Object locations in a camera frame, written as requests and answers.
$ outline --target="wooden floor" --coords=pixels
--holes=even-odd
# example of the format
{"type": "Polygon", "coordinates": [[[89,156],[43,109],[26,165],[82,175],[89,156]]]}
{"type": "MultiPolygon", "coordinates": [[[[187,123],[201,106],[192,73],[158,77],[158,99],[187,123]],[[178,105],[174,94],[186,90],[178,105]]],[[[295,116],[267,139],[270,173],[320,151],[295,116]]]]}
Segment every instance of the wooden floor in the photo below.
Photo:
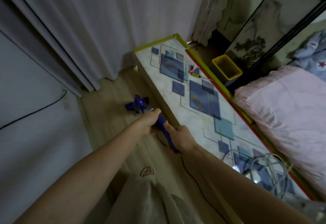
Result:
{"type": "MultiPolygon", "coordinates": [[[[100,84],[99,91],[84,92],[80,101],[80,105],[84,109],[84,121],[93,149],[109,142],[128,124],[138,118],[132,111],[127,111],[124,107],[126,103],[133,101],[135,94],[139,94],[141,97],[148,96],[152,107],[160,107],[136,67],[120,72],[115,81],[102,79],[100,84]]],[[[159,134],[159,137],[166,143],[162,134],[159,134]]],[[[183,198],[204,223],[225,223],[204,200],[195,181],[183,168],[180,156],[169,153],[155,135],[143,137],[125,160],[110,184],[113,199],[119,195],[129,174],[139,174],[148,165],[154,168],[156,181],[165,186],[169,193],[183,198]]],[[[218,200],[216,191],[210,188],[210,183],[205,180],[200,170],[195,168],[190,161],[185,161],[185,167],[196,178],[209,202],[231,223],[225,208],[222,207],[223,200],[218,200]]]]}

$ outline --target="yellow bin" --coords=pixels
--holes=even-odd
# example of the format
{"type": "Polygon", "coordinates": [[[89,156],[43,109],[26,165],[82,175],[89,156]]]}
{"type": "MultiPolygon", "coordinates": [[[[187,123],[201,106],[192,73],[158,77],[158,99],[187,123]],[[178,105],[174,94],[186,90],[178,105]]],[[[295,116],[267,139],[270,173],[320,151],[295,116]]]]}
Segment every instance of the yellow bin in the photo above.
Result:
{"type": "Polygon", "coordinates": [[[209,69],[224,86],[230,85],[236,78],[242,75],[242,70],[227,55],[214,58],[209,69]]]}

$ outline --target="right hand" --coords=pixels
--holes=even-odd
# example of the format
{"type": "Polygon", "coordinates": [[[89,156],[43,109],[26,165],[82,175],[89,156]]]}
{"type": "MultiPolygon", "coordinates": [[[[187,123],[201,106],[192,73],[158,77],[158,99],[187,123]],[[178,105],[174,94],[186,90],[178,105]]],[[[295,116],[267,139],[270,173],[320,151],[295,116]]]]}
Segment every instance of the right hand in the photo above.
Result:
{"type": "Polygon", "coordinates": [[[164,127],[171,136],[173,145],[182,153],[188,153],[197,146],[193,136],[187,126],[180,126],[174,129],[169,123],[165,122],[164,127]]]}

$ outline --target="red edge trim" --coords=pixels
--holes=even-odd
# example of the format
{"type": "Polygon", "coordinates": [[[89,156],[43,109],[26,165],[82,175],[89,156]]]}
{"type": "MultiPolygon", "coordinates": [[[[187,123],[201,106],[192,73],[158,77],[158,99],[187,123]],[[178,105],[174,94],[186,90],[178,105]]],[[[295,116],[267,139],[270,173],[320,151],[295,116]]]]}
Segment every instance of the red edge trim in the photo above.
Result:
{"type": "MultiPolygon", "coordinates": [[[[223,95],[223,97],[226,99],[226,101],[233,107],[233,109],[239,114],[239,116],[242,118],[242,120],[246,123],[247,126],[250,127],[250,129],[254,132],[254,134],[258,137],[258,139],[264,144],[264,146],[268,149],[269,152],[273,153],[271,148],[266,144],[266,142],[260,137],[260,135],[255,131],[255,129],[250,125],[250,123],[247,121],[246,118],[241,114],[241,112],[234,106],[234,104],[231,102],[229,97],[226,96],[226,94],[222,91],[222,89],[213,81],[213,79],[206,73],[205,70],[199,65],[198,61],[191,55],[191,53],[188,50],[185,50],[186,53],[190,56],[190,58],[196,63],[197,66],[200,67],[201,71],[204,72],[206,77],[210,80],[212,80],[212,83],[217,88],[217,90],[223,95]]],[[[289,172],[289,175],[291,178],[297,183],[297,185],[302,189],[302,191],[307,195],[307,197],[312,200],[316,201],[316,199],[309,193],[307,190],[302,186],[302,184],[297,180],[297,178],[292,174],[292,172],[289,172]]]]}

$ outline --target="left hand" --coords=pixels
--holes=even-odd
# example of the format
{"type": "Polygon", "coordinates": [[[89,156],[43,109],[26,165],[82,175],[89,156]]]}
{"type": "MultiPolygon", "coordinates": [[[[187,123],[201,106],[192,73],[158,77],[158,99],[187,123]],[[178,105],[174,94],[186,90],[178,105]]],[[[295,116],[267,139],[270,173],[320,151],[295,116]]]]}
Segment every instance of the left hand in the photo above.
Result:
{"type": "Polygon", "coordinates": [[[140,129],[143,131],[143,135],[160,131],[154,125],[160,113],[161,110],[159,108],[155,109],[154,111],[146,111],[139,119],[136,120],[136,122],[139,123],[140,129]]]}

